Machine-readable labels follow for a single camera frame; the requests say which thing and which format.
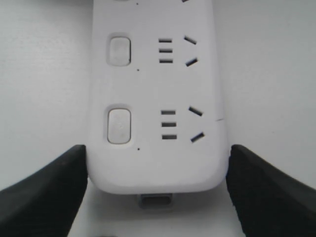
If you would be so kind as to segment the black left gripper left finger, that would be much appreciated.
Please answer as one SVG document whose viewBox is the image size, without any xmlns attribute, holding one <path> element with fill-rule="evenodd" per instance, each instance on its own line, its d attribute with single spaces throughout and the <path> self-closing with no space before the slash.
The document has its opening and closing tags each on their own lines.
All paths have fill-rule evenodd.
<svg viewBox="0 0 316 237">
<path fill-rule="evenodd" d="M 2 237 L 66 237 L 88 183 L 86 147 L 57 159 L 0 192 Z"/>
</svg>

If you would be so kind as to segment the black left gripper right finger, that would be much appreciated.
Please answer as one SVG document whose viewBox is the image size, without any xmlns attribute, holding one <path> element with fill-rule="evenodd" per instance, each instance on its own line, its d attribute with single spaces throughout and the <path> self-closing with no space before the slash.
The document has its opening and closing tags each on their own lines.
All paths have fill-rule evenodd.
<svg viewBox="0 0 316 237">
<path fill-rule="evenodd" d="M 233 145 L 227 189 L 247 237 L 314 237 L 316 191 L 242 145 Z"/>
</svg>

